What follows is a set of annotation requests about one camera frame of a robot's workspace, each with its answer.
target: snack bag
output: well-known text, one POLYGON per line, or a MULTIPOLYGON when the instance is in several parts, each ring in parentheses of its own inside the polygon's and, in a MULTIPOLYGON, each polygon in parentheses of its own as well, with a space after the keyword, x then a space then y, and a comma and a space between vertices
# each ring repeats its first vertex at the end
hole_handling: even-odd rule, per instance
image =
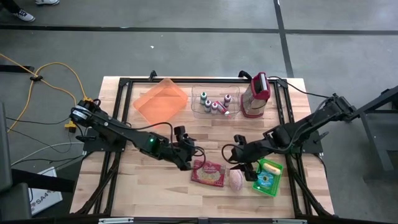
POLYGON ((225 165, 206 161, 202 168, 197 169, 201 164, 202 161, 199 160, 193 162, 194 169, 191 180, 201 184, 224 187, 225 165))

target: concrete floor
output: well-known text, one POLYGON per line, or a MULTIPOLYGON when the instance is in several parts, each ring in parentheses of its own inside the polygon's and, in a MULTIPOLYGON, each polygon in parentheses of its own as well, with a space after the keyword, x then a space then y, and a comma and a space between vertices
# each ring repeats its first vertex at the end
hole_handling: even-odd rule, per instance
MULTIPOLYGON (((30 24, 33 26, 278 28, 273 0, 118 0, 117 4, 64 0, 55 7, 17 2, 37 17, 30 24)), ((398 29, 398 2, 394 0, 280 0, 280 7, 286 29, 398 29)), ((0 22, 21 24, 4 10, 0 22)), ((165 76, 235 77, 240 70, 287 76, 279 34, 0 30, 0 40, 0 53, 24 65, 38 68, 49 62, 67 63, 78 72, 87 95, 93 98, 103 76, 149 75, 151 70, 165 76)), ((294 77, 304 78, 309 92, 336 92, 360 107, 398 84, 396 35, 287 35, 287 45, 294 77)), ((1 58, 0 63, 9 64, 1 58)), ((49 67, 42 75, 78 99, 82 97, 67 69, 49 67)), ((5 102, 8 116, 16 118, 23 109, 29 84, 27 75, 1 74, 0 101, 5 102)), ((309 99, 313 110, 322 100, 309 99)), ((38 83, 23 119, 60 121, 72 105, 70 97, 38 83)), ((20 123, 16 130, 48 144, 69 141, 61 124, 20 123)), ((336 214, 396 222, 398 185, 365 184, 362 180, 377 161, 360 121, 330 123, 321 131, 330 132, 322 144, 336 214)), ((10 133, 9 141, 12 161, 44 147, 16 133, 10 133)), ((68 146, 59 149, 67 150, 68 146)), ((81 146, 73 146, 66 154, 47 150, 35 158, 64 159, 80 153, 81 146)), ((25 162, 17 168, 37 172, 56 165, 25 162)))

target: floor stripe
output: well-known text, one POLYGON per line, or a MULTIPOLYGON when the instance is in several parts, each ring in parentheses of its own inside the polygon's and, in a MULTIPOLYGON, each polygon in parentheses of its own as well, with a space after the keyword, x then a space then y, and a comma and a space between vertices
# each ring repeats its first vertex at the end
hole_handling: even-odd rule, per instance
POLYGON ((245 28, 178 28, 178 27, 90 27, 90 26, 30 26, 4 25, 7 30, 46 30, 46 31, 88 31, 88 32, 203 32, 203 33, 245 33, 277 34, 279 29, 245 29, 245 28))
POLYGON ((286 29, 286 34, 302 35, 398 35, 398 30, 306 30, 286 29))
POLYGON ((275 6, 276 19, 279 28, 280 44, 282 46, 282 53, 285 61, 286 75, 287 78, 294 78, 292 62, 290 61, 289 48, 287 46, 284 21, 282 18, 282 13, 280 11, 279 0, 274 0, 274 6, 275 6))

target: orange tray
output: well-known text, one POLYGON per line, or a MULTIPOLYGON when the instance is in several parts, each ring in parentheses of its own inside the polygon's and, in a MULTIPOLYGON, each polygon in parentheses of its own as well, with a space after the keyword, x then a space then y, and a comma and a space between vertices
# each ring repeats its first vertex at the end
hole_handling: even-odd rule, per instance
POLYGON ((149 124, 168 121, 185 108, 188 96, 171 79, 165 78, 133 105, 149 124))

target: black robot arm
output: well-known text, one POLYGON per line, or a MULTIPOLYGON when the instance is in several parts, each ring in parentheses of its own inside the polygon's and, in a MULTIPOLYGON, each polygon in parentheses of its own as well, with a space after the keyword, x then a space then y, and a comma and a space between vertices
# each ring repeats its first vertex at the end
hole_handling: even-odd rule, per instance
POLYGON ((72 108, 70 118, 76 124, 84 127, 92 127, 99 132, 99 137, 107 143, 113 144, 122 139, 131 141, 141 152, 157 160, 173 162, 180 170, 190 170, 190 161, 195 153, 194 139, 185 134, 184 126, 174 128, 177 142, 172 142, 164 136, 153 132, 139 131, 149 128, 131 128, 124 123, 113 119, 105 111, 92 101, 81 100, 79 104, 72 108))
POLYGON ((351 106, 344 97, 333 94, 325 99, 314 113, 300 121, 281 124, 263 133, 264 139, 246 142, 244 136, 235 135, 234 140, 238 145, 231 150, 232 156, 228 162, 239 164, 232 169, 244 171, 247 181, 256 181, 257 175, 252 170, 252 162, 271 153, 290 153, 293 147, 300 147, 312 132, 330 121, 346 120, 354 110, 355 107, 351 106))

